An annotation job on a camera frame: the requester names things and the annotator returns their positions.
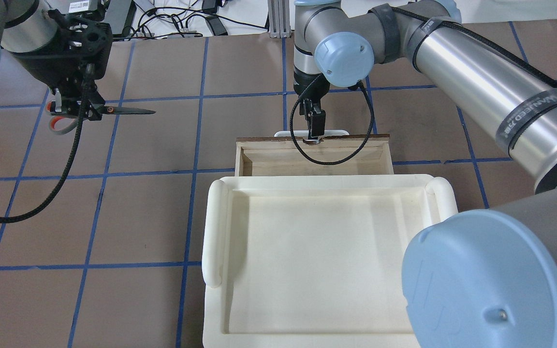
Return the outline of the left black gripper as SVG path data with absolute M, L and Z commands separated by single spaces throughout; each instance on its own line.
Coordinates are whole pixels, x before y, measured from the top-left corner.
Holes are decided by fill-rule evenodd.
M 73 100 L 84 106 L 83 118 L 101 121 L 105 100 L 96 81 L 104 77 L 113 44 L 110 24 L 73 14 L 44 14 L 55 26 L 49 41 L 35 51 L 16 53 L 15 59 L 38 81 L 46 84 L 54 99 L 49 102 L 52 116 L 73 116 Z M 93 66 L 90 93 L 81 97 L 87 66 Z

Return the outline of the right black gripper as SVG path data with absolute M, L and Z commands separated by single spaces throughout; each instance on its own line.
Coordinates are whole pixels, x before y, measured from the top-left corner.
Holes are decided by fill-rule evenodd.
M 326 112 L 320 103 L 314 102 L 321 102 L 330 90 L 330 83 L 323 73 L 305 73 L 294 68 L 293 88 L 298 96 L 304 95 L 299 98 L 299 115 L 308 117 L 308 140 L 318 143 L 325 134 Z

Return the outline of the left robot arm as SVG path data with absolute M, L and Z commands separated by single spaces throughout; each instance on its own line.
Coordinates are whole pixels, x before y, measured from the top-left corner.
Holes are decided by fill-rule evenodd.
M 0 57 L 7 51 L 55 96 L 53 116 L 100 120 L 108 112 L 96 82 L 113 44 L 110 24 L 63 14 L 45 0 L 0 0 Z

